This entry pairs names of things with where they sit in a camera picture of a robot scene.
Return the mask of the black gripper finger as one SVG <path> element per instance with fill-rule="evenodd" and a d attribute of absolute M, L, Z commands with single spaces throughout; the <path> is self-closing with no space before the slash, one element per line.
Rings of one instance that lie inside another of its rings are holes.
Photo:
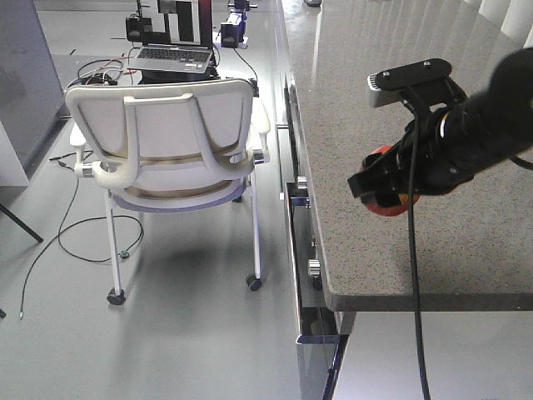
<path fill-rule="evenodd" d="M 397 181 L 387 175 L 359 172 L 347 179 L 354 198 L 365 205 L 392 208 L 401 205 Z"/>
<path fill-rule="evenodd" d="M 394 170 L 394 154 L 391 152 L 374 152 L 367 155 L 361 162 L 361 171 L 374 169 L 378 171 Z"/>

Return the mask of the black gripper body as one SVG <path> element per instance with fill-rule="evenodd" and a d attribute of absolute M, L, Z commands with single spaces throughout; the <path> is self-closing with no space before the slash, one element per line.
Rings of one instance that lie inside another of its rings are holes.
<path fill-rule="evenodd" d="M 470 167 L 462 167 L 452 159 L 459 152 L 445 143 L 447 138 L 455 137 L 453 133 L 446 131 L 446 123 L 450 120 L 449 107 L 438 108 L 425 117 L 415 115 L 397 143 L 401 145 L 405 158 L 407 152 L 411 152 L 411 180 L 420 195 L 447 194 L 474 177 Z"/>

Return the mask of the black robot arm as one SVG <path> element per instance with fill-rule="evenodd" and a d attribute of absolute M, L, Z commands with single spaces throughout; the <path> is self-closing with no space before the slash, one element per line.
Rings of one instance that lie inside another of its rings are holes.
<path fill-rule="evenodd" d="M 376 106 L 401 102 L 414 116 L 399 142 L 362 161 L 347 182 L 354 198 L 380 208 L 401 195 L 438 196 L 532 146 L 532 50 L 496 65 L 488 87 L 466 96 L 451 65 L 431 58 L 368 78 Z"/>

